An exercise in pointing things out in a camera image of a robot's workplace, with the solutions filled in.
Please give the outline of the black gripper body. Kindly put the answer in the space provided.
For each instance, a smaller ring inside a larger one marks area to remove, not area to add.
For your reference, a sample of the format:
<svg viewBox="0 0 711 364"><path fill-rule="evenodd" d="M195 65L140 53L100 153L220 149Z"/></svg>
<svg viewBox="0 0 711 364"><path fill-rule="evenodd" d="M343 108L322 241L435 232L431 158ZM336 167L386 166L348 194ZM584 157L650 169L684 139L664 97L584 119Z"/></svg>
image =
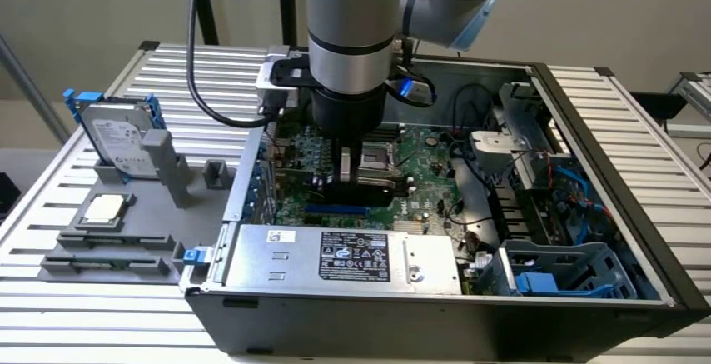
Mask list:
<svg viewBox="0 0 711 364"><path fill-rule="evenodd" d="M344 144L360 142L382 124L386 94L386 87L362 94L314 89L312 117L323 134Z"/></svg>

